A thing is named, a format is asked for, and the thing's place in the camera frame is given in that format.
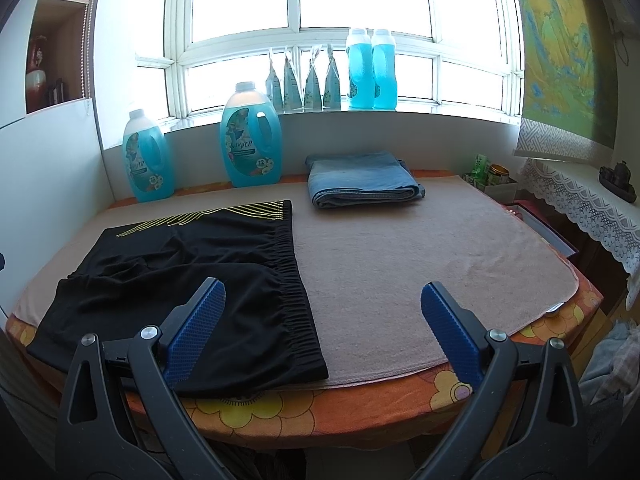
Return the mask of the black shorts yellow pattern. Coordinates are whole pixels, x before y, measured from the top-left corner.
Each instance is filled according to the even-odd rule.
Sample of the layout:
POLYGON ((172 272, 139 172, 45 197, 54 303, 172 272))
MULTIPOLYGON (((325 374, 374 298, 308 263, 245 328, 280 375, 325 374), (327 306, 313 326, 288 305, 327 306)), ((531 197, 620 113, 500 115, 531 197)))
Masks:
POLYGON ((104 230, 58 281, 29 353, 67 372, 81 337, 127 339, 160 325, 208 278, 224 285, 214 328, 197 318, 183 349, 201 348, 168 382, 180 392, 245 396, 329 376, 294 250, 289 200, 177 214, 104 230))

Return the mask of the clothes pile on floor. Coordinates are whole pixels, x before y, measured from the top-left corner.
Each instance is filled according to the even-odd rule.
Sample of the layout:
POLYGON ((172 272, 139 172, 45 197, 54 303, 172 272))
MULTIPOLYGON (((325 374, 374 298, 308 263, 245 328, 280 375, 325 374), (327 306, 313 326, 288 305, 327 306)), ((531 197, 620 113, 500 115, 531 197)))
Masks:
POLYGON ((616 321, 596 345, 578 382, 582 403, 595 404, 622 395, 623 419, 639 399, 639 325, 616 321))

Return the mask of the white lace cloth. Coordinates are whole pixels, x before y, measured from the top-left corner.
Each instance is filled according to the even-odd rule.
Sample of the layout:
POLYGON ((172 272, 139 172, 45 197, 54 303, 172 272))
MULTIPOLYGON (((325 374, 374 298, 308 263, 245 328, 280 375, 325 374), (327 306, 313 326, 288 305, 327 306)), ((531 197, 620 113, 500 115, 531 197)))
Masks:
POLYGON ((565 214, 623 266, 625 307, 630 310, 639 298, 639 204, 617 197, 598 177, 599 171, 589 165, 530 158, 518 184, 565 214))

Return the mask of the box with green items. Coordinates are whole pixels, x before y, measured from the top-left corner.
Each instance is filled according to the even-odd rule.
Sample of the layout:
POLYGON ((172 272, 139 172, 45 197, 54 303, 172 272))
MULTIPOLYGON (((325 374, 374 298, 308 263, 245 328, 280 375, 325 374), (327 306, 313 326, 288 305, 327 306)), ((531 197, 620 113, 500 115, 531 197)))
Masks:
POLYGON ((518 190, 518 184, 511 177, 510 171, 499 164, 493 164, 482 154, 476 155, 472 169, 462 179, 503 205, 512 204, 518 190))

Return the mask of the white side panel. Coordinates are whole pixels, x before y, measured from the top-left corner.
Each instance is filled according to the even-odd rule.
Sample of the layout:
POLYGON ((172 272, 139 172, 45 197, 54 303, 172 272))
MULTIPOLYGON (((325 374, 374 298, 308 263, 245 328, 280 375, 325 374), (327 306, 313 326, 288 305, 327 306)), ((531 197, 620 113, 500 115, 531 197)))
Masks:
POLYGON ((84 224, 114 202, 93 100, 29 114, 1 129, 1 311, 84 224))

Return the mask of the dark teapot tray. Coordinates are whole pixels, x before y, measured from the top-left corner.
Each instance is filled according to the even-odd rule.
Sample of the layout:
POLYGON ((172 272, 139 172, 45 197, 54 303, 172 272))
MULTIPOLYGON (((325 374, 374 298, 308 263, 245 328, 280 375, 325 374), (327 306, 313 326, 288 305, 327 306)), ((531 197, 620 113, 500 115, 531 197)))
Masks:
POLYGON ((633 204, 637 200, 636 191, 631 184, 631 172, 624 160, 618 162, 614 168, 602 166, 599 169, 598 180, 600 185, 626 203, 633 204))

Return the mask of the left blue detergent jug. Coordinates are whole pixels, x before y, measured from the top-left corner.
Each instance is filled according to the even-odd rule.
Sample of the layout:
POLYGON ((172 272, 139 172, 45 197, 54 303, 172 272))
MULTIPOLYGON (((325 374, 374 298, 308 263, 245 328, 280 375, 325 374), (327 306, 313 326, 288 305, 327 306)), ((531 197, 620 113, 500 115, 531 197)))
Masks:
POLYGON ((175 175, 165 136, 141 108, 129 113, 122 135, 122 158, 134 197, 140 203, 175 193, 175 175))

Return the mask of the blue detergent jug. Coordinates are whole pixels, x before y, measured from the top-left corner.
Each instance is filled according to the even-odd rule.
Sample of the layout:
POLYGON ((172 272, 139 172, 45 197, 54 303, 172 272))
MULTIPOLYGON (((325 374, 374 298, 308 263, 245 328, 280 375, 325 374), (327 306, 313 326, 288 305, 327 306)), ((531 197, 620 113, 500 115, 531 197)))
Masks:
POLYGON ((140 203, 175 193, 175 175, 165 136, 141 108, 129 113, 122 135, 122 158, 134 197, 140 203))
POLYGON ((236 188, 273 185, 282 176, 282 130, 270 99, 253 81, 235 86, 219 127, 222 161, 236 188))

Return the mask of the folded blue grey jeans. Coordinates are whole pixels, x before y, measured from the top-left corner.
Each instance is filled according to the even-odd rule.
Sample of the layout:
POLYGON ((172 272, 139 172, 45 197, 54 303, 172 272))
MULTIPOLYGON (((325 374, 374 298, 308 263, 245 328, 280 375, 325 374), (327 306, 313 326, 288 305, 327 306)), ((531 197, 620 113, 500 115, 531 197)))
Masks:
POLYGON ((425 188, 389 152, 309 156, 308 191, 318 209, 422 200, 425 188))

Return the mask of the middle blue detergent jug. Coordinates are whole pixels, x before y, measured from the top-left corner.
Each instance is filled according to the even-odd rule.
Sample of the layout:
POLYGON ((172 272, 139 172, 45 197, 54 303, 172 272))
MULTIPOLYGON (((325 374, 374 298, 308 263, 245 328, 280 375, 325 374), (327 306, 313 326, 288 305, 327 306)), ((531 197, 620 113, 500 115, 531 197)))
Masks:
POLYGON ((222 161, 236 188, 273 185, 282 176, 282 130, 270 99, 253 81, 235 86, 219 127, 222 161))

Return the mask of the landscape painting scroll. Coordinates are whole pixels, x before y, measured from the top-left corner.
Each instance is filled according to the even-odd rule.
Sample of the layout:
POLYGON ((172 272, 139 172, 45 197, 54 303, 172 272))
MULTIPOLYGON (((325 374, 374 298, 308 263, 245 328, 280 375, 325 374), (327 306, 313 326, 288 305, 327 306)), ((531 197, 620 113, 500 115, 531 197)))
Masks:
POLYGON ((586 160, 613 151, 618 87, 602 0, 518 0, 524 105, 516 149, 586 160))

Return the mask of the red vase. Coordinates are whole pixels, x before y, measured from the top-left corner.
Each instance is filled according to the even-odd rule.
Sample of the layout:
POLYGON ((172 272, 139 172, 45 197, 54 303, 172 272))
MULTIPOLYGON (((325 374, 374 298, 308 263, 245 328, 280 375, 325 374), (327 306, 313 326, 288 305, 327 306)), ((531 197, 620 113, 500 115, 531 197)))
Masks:
POLYGON ((26 107, 29 113, 40 110, 46 100, 47 75, 42 68, 46 42, 45 36, 35 36, 29 43, 25 78, 26 107))

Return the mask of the wooden shelf unit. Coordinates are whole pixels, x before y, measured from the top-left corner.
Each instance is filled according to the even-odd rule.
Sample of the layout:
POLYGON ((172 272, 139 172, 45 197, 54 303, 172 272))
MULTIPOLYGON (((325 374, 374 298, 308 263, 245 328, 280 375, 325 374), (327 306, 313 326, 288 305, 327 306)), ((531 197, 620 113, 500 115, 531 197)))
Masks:
POLYGON ((42 68, 48 88, 41 108, 91 96, 93 10, 94 0, 36 0, 28 47, 35 36, 47 38, 42 68))

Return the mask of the blue bottle on sill right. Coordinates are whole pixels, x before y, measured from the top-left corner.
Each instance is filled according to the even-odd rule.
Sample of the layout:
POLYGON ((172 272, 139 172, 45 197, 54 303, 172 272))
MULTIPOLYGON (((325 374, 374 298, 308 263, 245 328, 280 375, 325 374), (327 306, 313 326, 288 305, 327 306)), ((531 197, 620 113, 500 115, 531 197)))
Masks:
POLYGON ((375 29, 372 36, 372 63, 376 110, 394 110, 397 106, 395 54, 396 42, 390 31, 386 28, 375 29))

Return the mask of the blue bottle on sill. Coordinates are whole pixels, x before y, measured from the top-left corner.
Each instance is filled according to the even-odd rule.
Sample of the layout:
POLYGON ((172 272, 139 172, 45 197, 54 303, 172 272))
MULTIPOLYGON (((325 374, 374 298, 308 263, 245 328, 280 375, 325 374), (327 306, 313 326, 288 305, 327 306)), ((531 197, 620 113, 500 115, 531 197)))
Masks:
POLYGON ((367 29, 352 27, 346 39, 348 57, 349 107, 353 110, 372 110, 374 76, 371 38, 367 29))
POLYGON ((396 42, 390 31, 386 28, 375 29, 372 36, 372 63, 376 110, 394 110, 397 106, 395 54, 396 42))

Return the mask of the blue bottle on sill left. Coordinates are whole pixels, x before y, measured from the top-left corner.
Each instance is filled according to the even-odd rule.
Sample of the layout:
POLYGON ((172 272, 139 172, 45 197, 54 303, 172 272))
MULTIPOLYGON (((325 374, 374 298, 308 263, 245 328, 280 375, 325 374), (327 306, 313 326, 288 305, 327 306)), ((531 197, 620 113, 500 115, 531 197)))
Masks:
POLYGON ((374 76, 371 38, 367 29, 352 27, 346 39, 348 57, 349 107, 353 110, 372 110, 374 76))

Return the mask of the white window frame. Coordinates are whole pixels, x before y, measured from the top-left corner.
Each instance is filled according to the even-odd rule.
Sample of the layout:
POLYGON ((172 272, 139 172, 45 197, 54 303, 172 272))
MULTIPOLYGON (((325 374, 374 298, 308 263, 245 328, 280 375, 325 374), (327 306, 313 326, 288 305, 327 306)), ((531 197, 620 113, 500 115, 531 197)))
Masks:
POLYGON ((347 73, 349 31, 387 29, 400 102, 459 114, 521 113, 518 0, 142 0, 139 70, 163 77, 158 111, 186 118, 224 104, 234 84, 262 84, 290 63, 298 80, 335 62, 347 73))

